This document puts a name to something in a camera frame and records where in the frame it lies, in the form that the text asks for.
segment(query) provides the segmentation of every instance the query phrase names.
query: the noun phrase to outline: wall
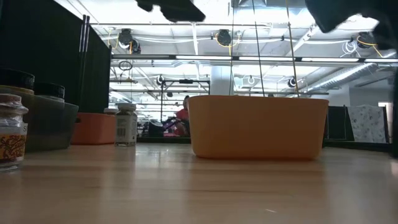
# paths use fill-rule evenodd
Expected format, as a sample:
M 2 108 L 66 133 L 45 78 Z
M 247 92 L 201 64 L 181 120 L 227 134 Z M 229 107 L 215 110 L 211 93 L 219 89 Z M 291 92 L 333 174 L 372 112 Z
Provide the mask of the wall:
M 313 95 L 314 99 L 324 99 L 329 101 L 329 106 L 350 106 L 349 86 L 343 85 L 339 90 L 329 90 L 329 95 Z
M 350 88 L 349 98 L 351 106 L 371 105 L 378 106 L 379 102 L 391 102 L 390 88 Z

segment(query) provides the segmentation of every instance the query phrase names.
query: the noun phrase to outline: small bottle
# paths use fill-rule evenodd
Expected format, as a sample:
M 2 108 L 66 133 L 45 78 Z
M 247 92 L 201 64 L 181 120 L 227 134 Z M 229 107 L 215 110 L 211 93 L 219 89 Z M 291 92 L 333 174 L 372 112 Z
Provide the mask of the small bottle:
M 0 94 L 0 171 L 16 169 L 24 160 L 27 124 L 22 116 L 27 112 L 20 96 Z
M 118 104 L 116 116 L 116 146 L 135 146 L 137 142 L 136 105 L 132 103 Z

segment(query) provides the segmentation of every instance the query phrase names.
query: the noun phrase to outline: orange plastic bin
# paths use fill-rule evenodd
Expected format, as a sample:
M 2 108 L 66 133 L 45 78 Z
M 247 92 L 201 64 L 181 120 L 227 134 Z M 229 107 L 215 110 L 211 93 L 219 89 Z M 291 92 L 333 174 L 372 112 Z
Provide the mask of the orange plastic bin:
M 195 96 L 188 100 L 192 148 L 211 159 L 314 159 L 327 100 Z
M 111 144 L 115 140 L 116 118 L 113 115 L 78 113 L 72 144 Z

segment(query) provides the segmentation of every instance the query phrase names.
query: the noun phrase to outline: ceiling light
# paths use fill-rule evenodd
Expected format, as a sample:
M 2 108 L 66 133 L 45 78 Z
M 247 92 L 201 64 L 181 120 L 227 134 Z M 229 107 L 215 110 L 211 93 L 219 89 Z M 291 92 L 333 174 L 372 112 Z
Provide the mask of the ceiling light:
M 375 63 L 393 63 L 398 62 L 398 59 L 393 58 L 369 58 L 365 62 L 375 62 Z
M 303 62 L 357 62 L 358 58 L 303 58 Z
M 239 60 L 259 60 L 259 57 L 239 57 Z M 291 62 L 291 57 L 260 57 L 262 61 Z
M 188 55 L 178 55 L 175 56 L 176 59 L 182 60 L 231 60 L 229 56 L 188 56 Z

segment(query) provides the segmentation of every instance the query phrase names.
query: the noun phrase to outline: wooden table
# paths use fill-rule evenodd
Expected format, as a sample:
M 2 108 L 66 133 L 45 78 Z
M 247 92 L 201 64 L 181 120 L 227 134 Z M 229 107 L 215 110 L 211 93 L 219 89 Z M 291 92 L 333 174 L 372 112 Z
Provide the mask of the wooden table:
M 189 145 L 73 146 L 0 173 L 0 223 L 396 224 L 397 166 L 348 149 L 276 162 L 198 159 Z

